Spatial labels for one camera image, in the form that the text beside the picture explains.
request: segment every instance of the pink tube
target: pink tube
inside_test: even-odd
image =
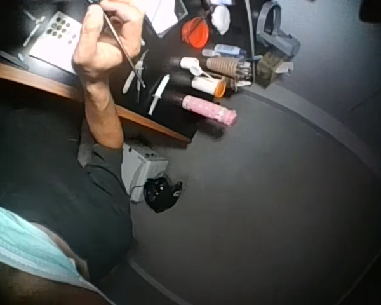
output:
[[[187,95],[183,102],[182,108],[198,113],[206,118],[214,119],[227,126],[232,126],[237,121],[237,113],[235,110],[229,110],[220,105],[202,100],[201,98]]]

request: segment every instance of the person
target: person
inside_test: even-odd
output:
[[[131,219],[121,179],[123,130],[109,90],[124,57],[102,30],[104,11],[128,54],[140,51],[144,13],[134,0],[88,7],[73,57],[95,140],[84,168],[71,135],[79,110],[65,111],[70,102],[35,103],[25,93],[21,106],[11,91],[0,94],[8,96],[0,101],[0,304],[111,303],[96,285],[124,259]]]

